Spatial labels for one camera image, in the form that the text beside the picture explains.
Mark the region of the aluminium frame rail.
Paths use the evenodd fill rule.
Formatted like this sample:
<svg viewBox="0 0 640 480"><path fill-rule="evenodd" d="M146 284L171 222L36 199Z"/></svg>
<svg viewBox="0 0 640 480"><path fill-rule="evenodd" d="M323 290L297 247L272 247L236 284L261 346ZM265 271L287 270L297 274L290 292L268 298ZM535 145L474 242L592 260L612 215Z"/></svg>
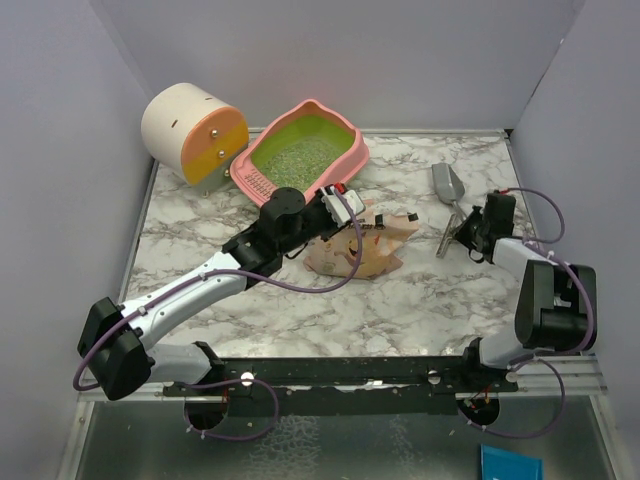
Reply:
<svg viewBox="0 0 640 480"><path fill-rule="evenodd" d="M517 371L516 394L521 396L555 396L563 382L567 396L599 396L608 386L595 355L544 357Z"/></svg>

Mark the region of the bag sealing clip strip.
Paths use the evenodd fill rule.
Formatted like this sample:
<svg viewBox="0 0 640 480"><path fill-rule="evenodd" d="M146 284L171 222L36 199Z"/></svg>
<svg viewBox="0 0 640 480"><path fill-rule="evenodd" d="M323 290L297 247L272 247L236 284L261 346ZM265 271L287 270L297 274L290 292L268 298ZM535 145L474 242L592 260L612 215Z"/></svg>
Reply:
<svg viewBox="0 0 640 480"><path fill-rule="evenodd" d="M458 216L456 213L453 213L448 220L448 223L446 225L446 228L444 230L444 233L442 235L442 238L436 250L437 258L443 258L446 255L449 245L454 239L457 223L458 223Z"/></svg>

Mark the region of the cream orange cylindrical cat house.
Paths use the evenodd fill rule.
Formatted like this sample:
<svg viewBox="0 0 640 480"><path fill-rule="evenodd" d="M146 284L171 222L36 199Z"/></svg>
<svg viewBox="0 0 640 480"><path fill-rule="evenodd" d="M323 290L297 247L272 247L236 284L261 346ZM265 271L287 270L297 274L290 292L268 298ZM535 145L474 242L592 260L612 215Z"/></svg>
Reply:
<svg viewBox="0 0 640 480"><path fill-rule="evenodd" d="M141 119L149 154L200 193L220 189L225 171L249 143L242 112L191 83L156 95Z"/></svg>

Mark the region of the green litter pellets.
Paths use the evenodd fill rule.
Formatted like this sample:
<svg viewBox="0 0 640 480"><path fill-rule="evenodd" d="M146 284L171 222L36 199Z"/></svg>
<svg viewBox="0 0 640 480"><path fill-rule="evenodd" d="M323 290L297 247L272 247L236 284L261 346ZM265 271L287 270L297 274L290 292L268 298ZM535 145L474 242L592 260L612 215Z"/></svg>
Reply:
<svg viewBox="0 0 640 480"><path fill-rule="evenodd" d="M305 192L341 154L340 148L311 137L279 147L256 161L259 171L276 187Z"/></svg>

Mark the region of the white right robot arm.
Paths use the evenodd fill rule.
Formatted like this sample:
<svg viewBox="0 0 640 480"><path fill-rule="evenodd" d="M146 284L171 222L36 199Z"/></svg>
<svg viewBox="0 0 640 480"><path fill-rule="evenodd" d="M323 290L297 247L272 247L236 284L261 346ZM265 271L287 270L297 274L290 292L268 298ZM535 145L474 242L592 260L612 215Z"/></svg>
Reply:
<svg viewBox="0 0 640 480"><path fill-rule="evenodd" d="M597 339L597 276L586 265L567 263L545 252L540 240L513 235L516 199L507 190L487 194L475 206L454 239L475 260L509 272L520 291L511 324L473 340L459 367L461 383L481 391L495 369L507 370L536 355L574 355L590 350Z"/></svg>

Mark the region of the blue card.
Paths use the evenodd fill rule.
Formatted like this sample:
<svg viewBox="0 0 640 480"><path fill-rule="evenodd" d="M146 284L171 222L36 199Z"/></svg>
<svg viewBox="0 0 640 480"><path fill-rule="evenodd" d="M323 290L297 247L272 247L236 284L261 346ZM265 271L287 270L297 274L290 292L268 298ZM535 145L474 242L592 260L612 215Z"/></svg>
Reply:
<svg viewBox="0 0 640 480"><path fill-rule="evenodd" d="M481 446L483 480L540 480L543 476L541 459L488 445Z"/></svg>

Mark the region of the pink green litter box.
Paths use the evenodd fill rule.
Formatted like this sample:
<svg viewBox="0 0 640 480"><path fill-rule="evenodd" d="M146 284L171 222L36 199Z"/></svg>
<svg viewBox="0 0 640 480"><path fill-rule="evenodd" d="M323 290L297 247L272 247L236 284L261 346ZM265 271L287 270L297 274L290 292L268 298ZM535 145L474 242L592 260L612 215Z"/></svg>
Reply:
<svg viewBox="0 0 640 480"><path fill-rule="evenodd" d="M344 116L307 99L274 120L231 163L237 187L261 206L281 187L309 200L326 185L348 183L370 158L364 136Z"/></svg>

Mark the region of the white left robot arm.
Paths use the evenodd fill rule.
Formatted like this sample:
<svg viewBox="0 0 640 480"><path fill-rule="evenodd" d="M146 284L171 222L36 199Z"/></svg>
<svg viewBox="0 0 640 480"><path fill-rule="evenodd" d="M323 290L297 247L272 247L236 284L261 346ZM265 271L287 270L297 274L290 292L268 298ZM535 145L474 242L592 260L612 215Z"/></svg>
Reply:
<svg viewBox="0 0 640 480"><path fill-rule="evenodd" d="M287 254L356 225L364 209L360 196L342 183L321 187L310 199L294 188L279 188L248 228L191 272L132 301L98 300L78 342L74 389L88 391L80 380L90 371L92 386L112 401L153 381L187 383L202 395L214 392L221 380L214 352L202 343L164 345L162 338L218 301L272 283Z"/></svg>

